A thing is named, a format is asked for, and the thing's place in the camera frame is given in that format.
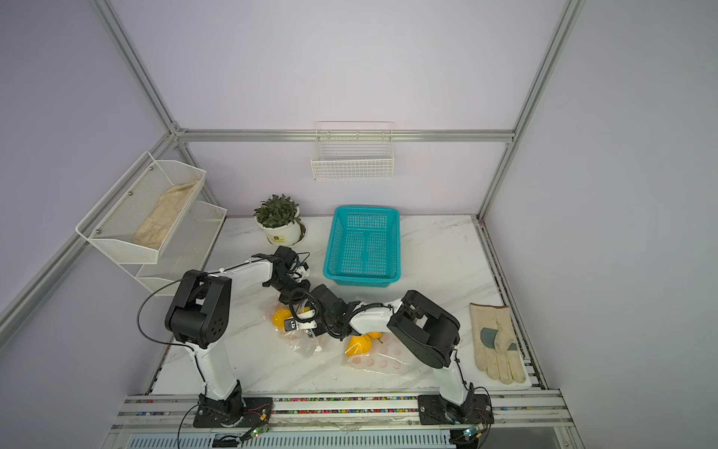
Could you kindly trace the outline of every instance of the work glove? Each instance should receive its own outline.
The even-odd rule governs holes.
[[[525,382],[526,373],[509,308],[471,304],[469,310],[476,367],[486,371],[491,379],[500,379],[507,385],[513,381]]]

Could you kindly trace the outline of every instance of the yellow fruit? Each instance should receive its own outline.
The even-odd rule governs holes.
[[[349,339],[347,350],[344,351],[347,357],[366,354],[371,349],[371,337],[369,335],[354,335]]]
[[[284,320],[287,318],[292,317],[292,312],[289,309],[279,309],[274,313],[274,316],[271,318],[272,324],[274,324],[278,329],[284,329]]]

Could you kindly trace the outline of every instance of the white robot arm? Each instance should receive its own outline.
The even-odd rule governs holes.
[[[473,388],[466,387],[457,359],[451,357],[459,343],[459,323],[454,316],[414,290],[387,303],[346,303],[323,284],[309,292],[308,274],[308,266],[300,264],[296,253],[284,247],[273,256],[258,254],[243,266],[220,274],[193,270],[185,274],[167,312],[165,327],[196,358],[205,382],[197,412],[202,418],[199,422],[195,419],[195,427],[239,425],[248,407],[249,399],[242,398],[220,337],[228,324],[232,287],[243,290],[258,283],[280,291],[279,300],[293,315],[285,321],[287,329],[305,328],[314,335],[329,333],[339,339],[392,332],[434,370],[439,396],[425,396],[426,408],[433,411],[428,415],[439,419],[432,423],[474,422]],[[306,305],[310,311],[297,314],[295,307],[303,310]],[[271,404],[271,398],[261,398],[260,402],[266,401]]]

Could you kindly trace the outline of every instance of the clear plastic bag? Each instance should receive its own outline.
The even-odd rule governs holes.
[[[419,361],[410,350],[389,332],[382,333],[379,339],[372,339],[369,352],[342,358],[343,366],[389,376],[405,376],[417,363]]]
[[[303,357],[310,357],[322,351],[319,338],[314,337],[312,331],[297,329],[286,332],[284,319],[292,316],[288,306],[277,299],[267,301],[262,309],[264,319],[274,330],[276,338],[286,342],[286,346]]]

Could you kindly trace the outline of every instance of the white flower pot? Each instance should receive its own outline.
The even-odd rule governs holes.
[[[299,216],[299,207],[297,207],[297,213],[294,214],[294,216]],[[269,240],[274,246],[294,245],[302,236],[302,228],[299,226],[299,221],[295,221],[294,223],[286,224],[278,228],[265,228],[262,226],[262,223],[259,223],[257,217],[254,218],[254,221],[267,235],[267,240]]]

